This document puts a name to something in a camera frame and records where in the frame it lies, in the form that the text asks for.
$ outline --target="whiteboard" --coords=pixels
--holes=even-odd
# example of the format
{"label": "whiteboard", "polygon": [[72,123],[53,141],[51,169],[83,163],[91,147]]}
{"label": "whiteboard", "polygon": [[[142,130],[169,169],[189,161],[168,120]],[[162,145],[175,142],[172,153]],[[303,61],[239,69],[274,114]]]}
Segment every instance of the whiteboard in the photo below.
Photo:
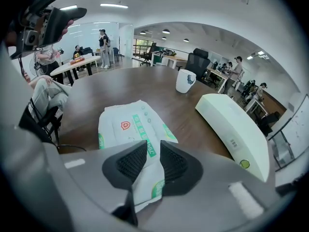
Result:
{"label": "whiteboard", "polygon": [[305,96],[303,103],[292,119],[282,129],[286,141],[297,158],[309,147],[309,98]]}

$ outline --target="window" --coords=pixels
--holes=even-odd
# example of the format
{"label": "window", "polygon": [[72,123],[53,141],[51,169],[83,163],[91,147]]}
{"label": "window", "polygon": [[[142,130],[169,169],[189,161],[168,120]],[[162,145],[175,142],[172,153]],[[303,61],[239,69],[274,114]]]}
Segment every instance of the window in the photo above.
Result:
{"label": "window", "polygon": [[133,55],[136,57],[140,57],[144,55],[144,52],[149,52],[150,46],[153,41],[142,40],[142,39],[134,39],[133,40]]}

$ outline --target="brown tabletop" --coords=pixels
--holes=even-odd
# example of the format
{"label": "brown tabletop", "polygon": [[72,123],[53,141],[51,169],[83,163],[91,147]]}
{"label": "brown tabletop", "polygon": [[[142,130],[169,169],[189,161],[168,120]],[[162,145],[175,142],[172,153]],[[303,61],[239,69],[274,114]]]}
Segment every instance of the brown tabletop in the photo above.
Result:
{"label": "brown tabletop", "polygon": [[175,89],[177,74],[175,69],[156,66],[117,69],[78,79],[64,109],[60,143],[98,149],[98,121],[104,108],[142,100],[159,114],[183,146],[232,158],[195,110],[201,96],[215,90],[197,81],[188,93],[181,94]]}

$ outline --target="white cup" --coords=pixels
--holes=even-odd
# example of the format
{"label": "white cup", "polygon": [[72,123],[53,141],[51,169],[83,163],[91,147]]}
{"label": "white cup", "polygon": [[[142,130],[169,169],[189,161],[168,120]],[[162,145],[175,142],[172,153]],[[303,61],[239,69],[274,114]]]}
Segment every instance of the white cup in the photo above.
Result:
{"label": "white cup", "polygon": [[193,72],[187,70],[179,70],[176,81],[176,90],[180,93],[185,94],[189,91],[189,89],[196,82],[196,80],[197,75]]}

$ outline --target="ceiling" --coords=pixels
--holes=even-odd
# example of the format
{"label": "ceiling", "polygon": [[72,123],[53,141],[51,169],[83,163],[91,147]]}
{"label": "ceiling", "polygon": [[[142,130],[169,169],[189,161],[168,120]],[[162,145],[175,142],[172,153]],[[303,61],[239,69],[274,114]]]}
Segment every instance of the ceiling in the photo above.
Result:
{"label": "ceiling", "polygon": [[[163,29],[168,29],[170,34],[162,33]],[[141,35],[140,31],[150,31],[152,33],[146,33],[146,35]],[[146,27],[138,28],[134,30],[134,35],[145,36],[157,41],[162,41],[162,37],[167,37],[167,41],[174,42],[183,42],[184,38],[189,39],[190,43],[199,47],[203,47],[204,42],[213,42],[216,41],[225,46],[225,51],[231,51],[232,53],[237,54],[246,58],[250,56],[253,52],[265,50],[252,43],[251,41],[235,34],[225,29],[213,27],[210,25],[199,24],[199,23],[190,23],[190,22],[168,22],[168,23],[159,23],[154,25],[149,25]],[[216,52],[212,49],[211,46],[207,47],[210,51]],[[283,73],[284,70],[282,66],[269,54],[267,55],[269,59],[263,59],[260,57],[255,57],[250,59],[248,62],[255,67],[265,67],[265,68],[275,68],[277,71]]]}

